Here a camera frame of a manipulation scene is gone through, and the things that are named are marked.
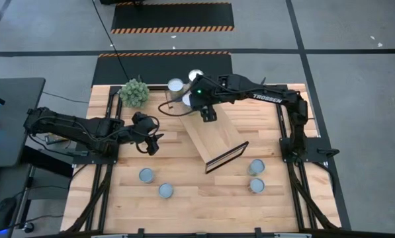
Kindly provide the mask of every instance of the potted succulent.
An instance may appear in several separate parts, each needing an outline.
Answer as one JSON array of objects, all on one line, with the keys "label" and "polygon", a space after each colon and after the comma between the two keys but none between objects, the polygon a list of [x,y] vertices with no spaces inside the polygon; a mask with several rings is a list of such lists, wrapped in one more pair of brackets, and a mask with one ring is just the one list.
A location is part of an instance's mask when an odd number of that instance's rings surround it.
[{"label": "potted succulent", "polygon": [[119,92],[124,106],[129,108],[143,108],[149,100],[149,89],[143,82],[131,79]]}]

